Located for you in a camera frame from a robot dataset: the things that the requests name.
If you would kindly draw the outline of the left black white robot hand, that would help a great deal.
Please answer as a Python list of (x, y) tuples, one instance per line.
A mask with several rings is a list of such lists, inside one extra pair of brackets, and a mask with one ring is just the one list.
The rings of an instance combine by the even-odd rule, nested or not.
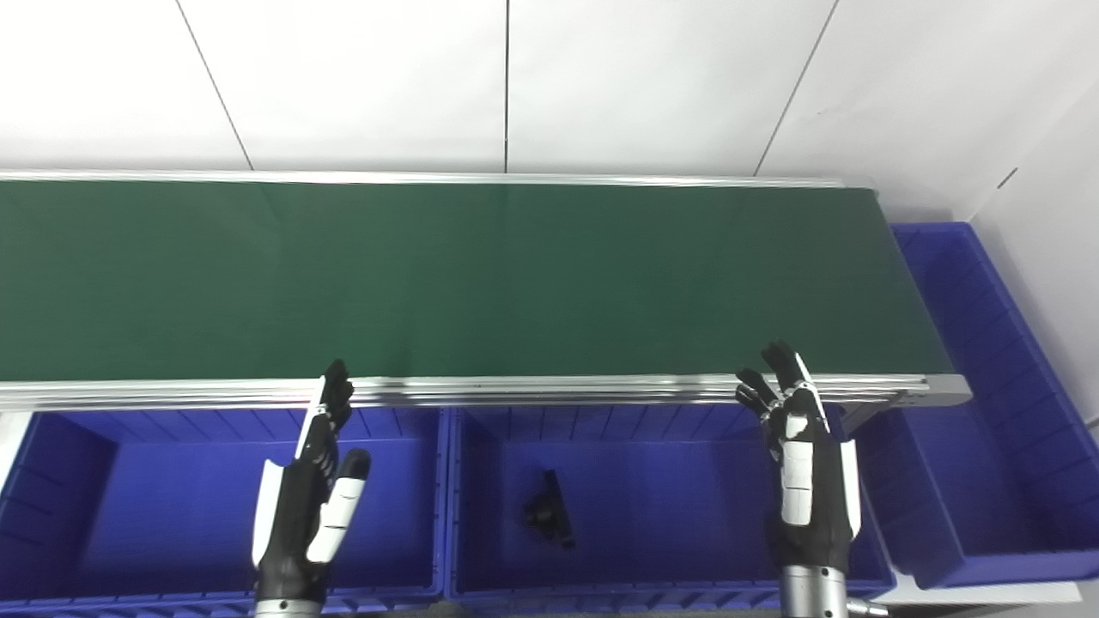
[(252, 521), (254, 608), (258, 617), (319, 617), (332, 563), (360, 505), (371, 455), (338, 439), (354, 386), (344, 360), (319, 376), (287, 465), (266, 460)]

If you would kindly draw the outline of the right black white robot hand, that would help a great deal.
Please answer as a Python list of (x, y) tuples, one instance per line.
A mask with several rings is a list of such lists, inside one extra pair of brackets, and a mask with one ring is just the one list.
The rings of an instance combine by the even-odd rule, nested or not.
[(802, 356), (785, 341), (762, 349), (777, 380), (737, 371), (737, 402), (759, 421), (780, 504), (768, 525), (781, 567), (850, 572), (850, 550), (862, 529), (859, 470), (854, 442), (829, 419), (828, 407)]

